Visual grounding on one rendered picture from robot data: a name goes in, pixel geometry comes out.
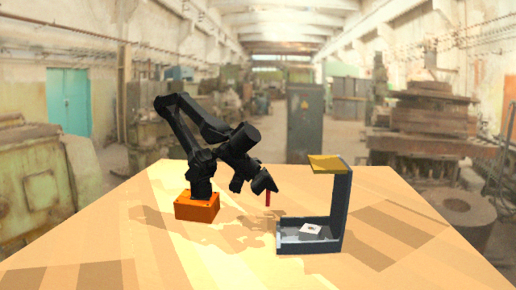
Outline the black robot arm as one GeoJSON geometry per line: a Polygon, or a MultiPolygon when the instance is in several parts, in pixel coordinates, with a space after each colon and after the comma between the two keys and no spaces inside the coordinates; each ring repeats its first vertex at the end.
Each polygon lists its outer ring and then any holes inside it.
{"type": "MultiPolygon", "coordinates": [[[[186,91],[159,95],[155,98],[153,106],[155,111],[168,121],[188,155],[189,170],[185,172],[185,179],[189,182],[191,190],[190,200],[209,201],[212,197],[210,178],[214,177],[217,170],[217,158],[233,168],[244,153],[261,141],[261,134],[253,125],[243,121],[235,129],[229,127],[225,121],[205,111],[186,91]],[[200,134],[208,144],[213,145],[228,139],[230,141],[222,143],[212,151],[209,148],[203,149],[190,132],[179,112],[179,107],[198,125],[200,134]]],[[[241,173],[234,173],[229,191],[240,195],[244,180],[247,181],[247,178],[241,173]]]]}

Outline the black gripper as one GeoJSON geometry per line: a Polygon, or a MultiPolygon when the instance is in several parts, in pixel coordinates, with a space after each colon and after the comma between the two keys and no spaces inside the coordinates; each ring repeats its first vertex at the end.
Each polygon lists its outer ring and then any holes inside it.
{"type": "Polygon", "coordinates": [[[266,167],[261,167],[262,162],[256,157],[251,158],[248,153],[244,153],[240,161],[232,168],[234,173],[241,173],[247,178],[247,182],[251,181],[250,187],[254,194],[259,196],[265,189],[278,193],[274,179],[266,167]],[[261,169],[262,168],[262,169],[261,169]]]}

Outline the red peg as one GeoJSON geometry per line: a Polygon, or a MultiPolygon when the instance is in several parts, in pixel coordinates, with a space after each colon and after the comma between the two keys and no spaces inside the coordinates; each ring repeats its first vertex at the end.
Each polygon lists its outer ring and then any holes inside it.
{"type": "Polygon", "coordinates": [[[266,189],[266,202],[265,202],[266,207],[270,207],[270,201],[271,201],[271,191],[266,189]]]}

